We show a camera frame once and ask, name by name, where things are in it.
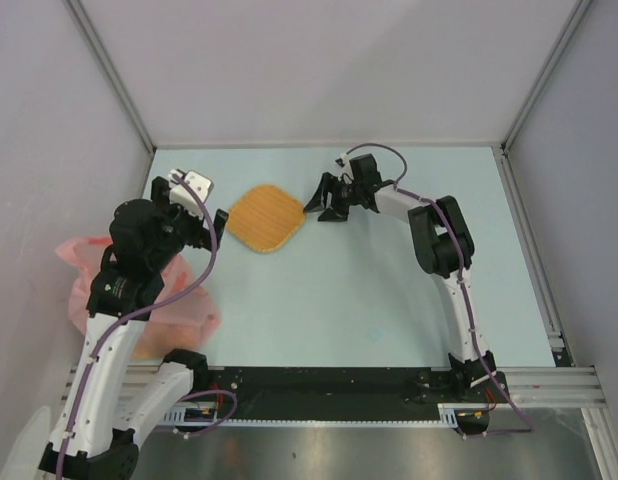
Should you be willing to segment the woven bamboo tray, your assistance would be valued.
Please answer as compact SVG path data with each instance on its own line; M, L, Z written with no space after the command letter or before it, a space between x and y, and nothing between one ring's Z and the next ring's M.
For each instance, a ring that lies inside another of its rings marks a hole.
M226 230L250 250L273 253L304 225L302 204L281 188L264 184L252 188L229 211Z

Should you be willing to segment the pink plastic bag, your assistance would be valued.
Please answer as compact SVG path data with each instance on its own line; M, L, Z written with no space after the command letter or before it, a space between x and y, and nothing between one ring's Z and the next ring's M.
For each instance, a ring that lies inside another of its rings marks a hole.
M81 332L86 332L86 309L91 282L100 270L109 237L77 237L65 241L56 255L78 271L68 300L68 317ZM134 361L158 360L176 348L196 351L218 330L220 310L201 286L176 302L151 313L150 320L132 353Z

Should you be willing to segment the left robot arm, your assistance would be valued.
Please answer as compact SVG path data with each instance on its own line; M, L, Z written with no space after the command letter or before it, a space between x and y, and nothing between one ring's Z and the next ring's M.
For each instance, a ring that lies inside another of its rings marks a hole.
M90 287L81 356L43 451L41 471L58 479L129 479L147 437L176 404L225 398L227 413L204 427L205 432L236 411L236 395L214 387L205 356L184 349L168 353L153 380L124 413L118 411L127 364L152 312L192 294L211 273L205 269L181 292L158 298L163 271L185 247L217 257L229 215L207 210L212 189L207 177L174 169L153 180L149 199L130 200L115 210L109 227L112 243Z

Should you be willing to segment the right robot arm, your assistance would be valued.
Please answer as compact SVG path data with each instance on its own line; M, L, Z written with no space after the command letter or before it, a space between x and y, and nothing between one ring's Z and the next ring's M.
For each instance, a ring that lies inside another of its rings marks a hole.
M489 400L507 401L505 378L498 375L473 305L475 245L457 200L452 196L432 200L383 179L371 154L344 155L337 164L341 172L322 174L304 211L317 212L320 222L345 222L350 208L361 206L408 224L418 265L435 282L445 312L452 393L473 401L489 389Z

